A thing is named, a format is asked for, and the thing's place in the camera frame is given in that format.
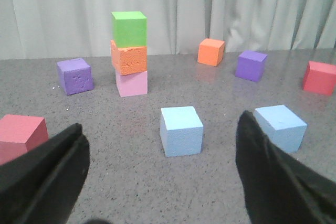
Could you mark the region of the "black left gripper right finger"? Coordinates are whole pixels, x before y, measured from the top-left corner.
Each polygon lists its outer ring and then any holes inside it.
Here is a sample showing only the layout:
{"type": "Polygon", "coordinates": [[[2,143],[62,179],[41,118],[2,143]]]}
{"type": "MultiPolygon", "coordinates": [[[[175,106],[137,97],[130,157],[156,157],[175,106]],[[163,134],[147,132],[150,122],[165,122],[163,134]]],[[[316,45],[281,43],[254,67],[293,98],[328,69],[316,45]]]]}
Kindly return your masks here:
{"type": "Polygon", "coordinates": [[[251,223],[335,223],[335,182],[279,149],[244,111],[236,166],[251,223]]]}

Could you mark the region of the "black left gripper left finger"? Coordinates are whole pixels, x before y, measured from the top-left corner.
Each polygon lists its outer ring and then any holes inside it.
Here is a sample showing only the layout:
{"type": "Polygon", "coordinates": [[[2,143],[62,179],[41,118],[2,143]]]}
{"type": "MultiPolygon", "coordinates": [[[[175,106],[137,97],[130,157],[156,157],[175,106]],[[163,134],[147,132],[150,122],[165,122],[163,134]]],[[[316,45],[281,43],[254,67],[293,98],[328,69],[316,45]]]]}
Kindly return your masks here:
{"type": "Polygon", "coordinates": [[[89,165],[79,123],[1,165],[1,223],[66,223],[89,165]]]}

